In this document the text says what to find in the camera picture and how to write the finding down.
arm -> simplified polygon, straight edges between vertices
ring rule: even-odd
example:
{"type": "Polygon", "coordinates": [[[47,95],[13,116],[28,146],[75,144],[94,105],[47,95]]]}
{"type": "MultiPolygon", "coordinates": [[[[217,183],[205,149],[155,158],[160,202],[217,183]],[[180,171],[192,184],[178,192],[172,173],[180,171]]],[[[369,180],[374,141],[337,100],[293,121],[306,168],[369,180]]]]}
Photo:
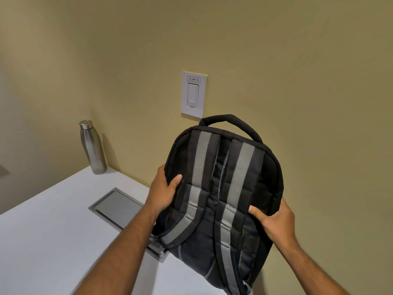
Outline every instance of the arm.
{"type": "Polygon", "coordinates": [[[272,216],[267,216],[254,206],[250,206],[249,213],[261,222],[307,295],[348,295],[299,246],[295,237],[295,214],[284,199],[281,200],[280,209],[272,216]]]}
{"type": "Polygon", "coordinates": [[[158,214],[172,202],[182,179],[167,185],[164,166],[158,169],[143,208],[124,228],[83,279],[74,295],[129,295],[158,214]]]}

stainless steel water bottle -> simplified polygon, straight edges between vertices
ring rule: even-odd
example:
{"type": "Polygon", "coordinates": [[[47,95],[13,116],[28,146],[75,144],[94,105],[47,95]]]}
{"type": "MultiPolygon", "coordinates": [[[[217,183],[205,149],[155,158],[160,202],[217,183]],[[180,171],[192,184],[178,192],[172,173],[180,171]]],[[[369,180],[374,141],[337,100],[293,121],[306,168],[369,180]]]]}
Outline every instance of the stainless steel water bottle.
{"type": "Polygon", "coordinates": [[[79,122],[79,125],[81,126],[82,145],[93,173],[96,175],[105,173],[107,167],[104,151],[102,150],[99,135],[93,127],[93,122],[91,120],[83,120],[79,122]]]}

light switch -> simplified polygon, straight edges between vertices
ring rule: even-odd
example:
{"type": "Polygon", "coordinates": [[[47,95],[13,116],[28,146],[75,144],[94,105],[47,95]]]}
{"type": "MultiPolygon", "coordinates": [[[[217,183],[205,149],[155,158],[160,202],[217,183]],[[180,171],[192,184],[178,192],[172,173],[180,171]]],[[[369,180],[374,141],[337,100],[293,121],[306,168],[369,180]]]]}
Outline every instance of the light switch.
{"type": "Polygon", "coordinates": [[[198,104],[198,88],[196,84],[188,84],[188,101],[187,106],[191,108],[197,108],[198,104]]]}
{"type": "Polygon", "coordinates": [[[202,118],[207,75],[183,72],[182,113],[202,118]]]}

black backpack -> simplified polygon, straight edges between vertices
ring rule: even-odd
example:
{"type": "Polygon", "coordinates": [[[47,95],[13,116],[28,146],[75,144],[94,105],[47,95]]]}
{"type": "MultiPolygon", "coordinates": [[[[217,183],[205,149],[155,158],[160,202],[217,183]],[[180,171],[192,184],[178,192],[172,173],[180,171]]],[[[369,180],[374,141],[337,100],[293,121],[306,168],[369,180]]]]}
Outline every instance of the black backpack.
{"type": "Polygon", "coordinates": [[[272,151],[237,117],[207,117],[175,140],[165,174],[168,183],[178,174],[183,179],[153,235],[213,286],[232,295],[249,294],[272,242],[248,207],[272,215],[284,189],[272,151]],[[208,127],[222,121],[253,140],[208,127]]]}

bottle cap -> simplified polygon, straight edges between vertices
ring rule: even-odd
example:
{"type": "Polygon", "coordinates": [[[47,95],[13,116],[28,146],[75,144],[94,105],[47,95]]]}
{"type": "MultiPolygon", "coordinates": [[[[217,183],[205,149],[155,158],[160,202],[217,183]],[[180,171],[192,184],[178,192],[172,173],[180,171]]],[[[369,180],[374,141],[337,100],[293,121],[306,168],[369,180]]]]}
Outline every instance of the bottle cap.
{"type": "Polygon", "coordinates": [[[91,120],[82,120],[79,122],[81,129],[91,129],[93,128],[93,122],[91,120]]]}

